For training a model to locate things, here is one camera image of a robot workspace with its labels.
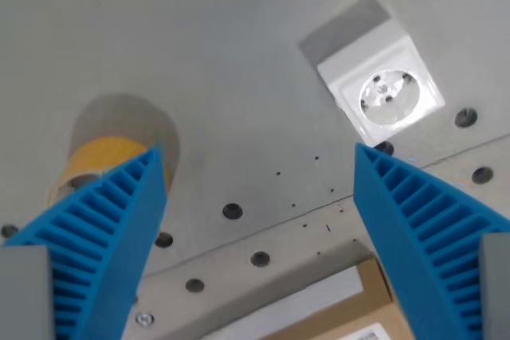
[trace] brown cardboard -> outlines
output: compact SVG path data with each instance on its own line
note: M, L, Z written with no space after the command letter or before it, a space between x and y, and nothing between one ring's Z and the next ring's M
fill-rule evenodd
M363 292L318 311L266 340L337 340L377 322L391 340L414 339L391 297L377 260L370 258L357 267Z

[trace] screw hole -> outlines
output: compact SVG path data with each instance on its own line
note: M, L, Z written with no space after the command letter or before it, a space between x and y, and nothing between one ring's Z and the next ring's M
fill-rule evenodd
M229 203L223 208L223 215L228 219L239 219L242 217L242 208L237 203Z
M7 224L2 226L1 234L4 238L9 239L19 231L15 225Z
M169 233L165 233L164 231L160 232L158 237L156 238L155 245L160 248L170 247L174 243L174 238Z
M137 314L135 321L139 326L151 326L154 322L154 316L151 314Z
M471 107L465 107L455 116L455 125L460 128L470 127L478 119L478 113Z
M382 151L388 155L393 155L394 153L393 144L389 141L382 141L379 145L376 145L374 149Z
M250 261L255 267L265 267L269 264L271 257L267 252L257 251L255 252Z
M194 294L204 291L206 285L200 279L190 279L186 282L186 289Z
M494 172L490 167L482 166L473 171L473 176L471 176L471 180L473 183L477 185L483 185L484 183L489 182L492 177L494 177Z

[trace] drilled hole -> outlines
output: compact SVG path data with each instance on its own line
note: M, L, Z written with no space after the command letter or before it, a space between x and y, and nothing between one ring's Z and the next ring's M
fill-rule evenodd
M476 183L477 185L483 185L484 183L489 182L492 177L494 177L494 172L490 167L482 166L473 171L473 176L471 177L471 180L473 183Z
M11 238L19 231L15 225L7 224L2 226L2 236L6 239Z
M395 152L393 144L389 141L382 141L379 145L375 146L374 149L382 151L388 155L393 155Z
M251 257L251 262L255 267L265 267L269 264L271 257L267 252L257 251Z
M155 245L161 248L170 247L174 243L174 238L169 233L160 232L156 238Z
M242 217L242 208L237 203L229 203L223 208L223 215L228 219L239 219Z
M471 107L465 107L455 116L455 125L458 127L470 127L478 119L478 113Z
M186 282L186 289L189 292L197 293L204 291L206 285L200 279L190 279Z

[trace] roll of tape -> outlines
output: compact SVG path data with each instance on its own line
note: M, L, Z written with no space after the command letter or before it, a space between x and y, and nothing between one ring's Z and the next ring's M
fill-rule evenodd
M147 151L147 148L124 137L103 137L84 144L69 159L57 183L49 192L47 207L69 196L75 190L97 181L114 167ZM167 192L170 175L163 169Z

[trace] screw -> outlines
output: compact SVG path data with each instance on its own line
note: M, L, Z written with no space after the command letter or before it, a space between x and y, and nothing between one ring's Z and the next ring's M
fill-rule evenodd
M139 326L151 326L154 322L154 316L151 314L136 314L135 321Z

